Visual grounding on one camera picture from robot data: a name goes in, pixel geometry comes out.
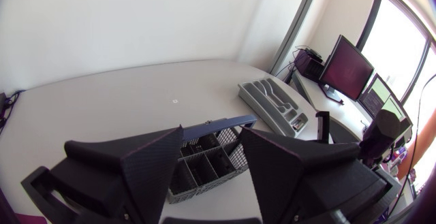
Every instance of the monitor stand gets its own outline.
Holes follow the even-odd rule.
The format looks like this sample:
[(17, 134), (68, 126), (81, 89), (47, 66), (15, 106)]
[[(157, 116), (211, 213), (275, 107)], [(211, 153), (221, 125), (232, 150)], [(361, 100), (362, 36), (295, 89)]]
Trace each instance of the monitor stand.
[(324, 94), (327, 96), (327, 98), (343, 105), (343, 100), (338, 96), (338, 93), (334, 88), (332, 88), (331, 86), (327, 88), (323, 84), (318, 84), (318, 85), (320, 86), (322, 92), (324, 92)]

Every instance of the white wall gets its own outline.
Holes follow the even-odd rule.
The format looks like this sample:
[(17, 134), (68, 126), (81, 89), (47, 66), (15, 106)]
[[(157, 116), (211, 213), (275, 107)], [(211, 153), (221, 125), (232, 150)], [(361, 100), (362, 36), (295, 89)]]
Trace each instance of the white wall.
[[(282, 70), (286, 65), (290, 62), (294, 61), (294, 56), (292, 52), (296, 50), (296, 46), (308, 46), (312, 37), (315, 35), (317, 31), (318, 24), (324, 15), (324, 10), (328, 4), (329, 0), (312, 0), (312, 4), (309, 8), (309, 11), (306, 14), (306, 18), (303, 20), (300, 31), (296, 36), (294, 43), (292, 44), (293, 48), (288, 52), (285, 57), (284, 62), (281, 64), (279, 71)], [(288, 74), (288, 71), (283, 70), (277, 77), (280, 79), (284, 79)]]
[(274, 62), (301, 0), (262, 0), (237, 58), (267, 71)]
[(0, 89), (154, 63), (235, 59), (259, 2), (0, 0)]
[(374, 0), (329, 0), (309, 46), (326, 60), (340, 34), (357, 44)]

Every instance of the computer monitor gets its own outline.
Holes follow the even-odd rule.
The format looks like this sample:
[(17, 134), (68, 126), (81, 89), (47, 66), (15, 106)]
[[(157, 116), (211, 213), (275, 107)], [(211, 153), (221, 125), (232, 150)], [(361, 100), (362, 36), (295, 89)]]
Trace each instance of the computer monitor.
[(342, 99), (335, 93), (335, 89), (356, 101), (373, 70), (374, 67), (362, 53), (340, 35), (321, 74), (320, 88), (328, 98), (339, 103), (342, 103)]
[(396, 115), (400, 120), (400, 136), (396, 140), (395, 148), (410, 141), (413, 123), (401, 102), (378, 74), (374, 75), (373, 80), (359, 97), (358, 102), (372, 118), (375, 118), (380, 110), (387, 110)]

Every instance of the window frame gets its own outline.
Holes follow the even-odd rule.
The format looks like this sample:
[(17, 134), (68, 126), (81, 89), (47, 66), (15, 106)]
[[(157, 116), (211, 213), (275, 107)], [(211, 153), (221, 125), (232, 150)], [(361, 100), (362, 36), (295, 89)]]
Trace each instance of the window frame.
[[(418, 30), (426, 38), (426, 43), (424, 45), (424, 49), (422, 50), (421, 59), (416, 68), (415, 74), (411, 82), (409, 83), (408, 87), (406, 88), (406, 91), (404, 92), (402, 98), (399, 99), (401, 105), (404, 105), (405, 102), (407, 101), (407, 98), (409, 98), (412, 90), (415, 87), (415, 83), (419, 78), (419, 75), (422, 71), (422, 67), (424, 67), (427, 54), (429, 53), (431, 45), (435, 44), (436, 41), (431, 35), (431, 32), (424, 25), (424, 23), (419, 19), (419, 17), (415, 14), (415, 12), (406, 3), (404, 3), (402, 0), (389, 0), (389, 1), (391, 1), (395, 6), (397, 6), (408, 17), (408, 19), (412, 21), (412, 23), (418, 28)], [(382, 0), (374, 0), (373, 2), (373, 6), (369, 13), (367, 23), (364, 26), (364, 29), (362, 31), (362, 34), (360, 35), (358, 43), (356, 44), (357, 49), (359, 49), (360, 51), (362, 51), (364, 45), (368, 40), (369, 35), (371, 34), (381, 3)]]

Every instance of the monitor screen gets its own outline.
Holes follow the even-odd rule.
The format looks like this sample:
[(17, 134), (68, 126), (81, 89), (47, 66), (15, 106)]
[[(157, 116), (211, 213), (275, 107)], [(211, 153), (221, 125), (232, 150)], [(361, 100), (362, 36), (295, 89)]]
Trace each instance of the monitor screen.
[(320, 82), (356, 101), (373, 70), (373, 66), (362, 53), (340, 35), (327, 60)]

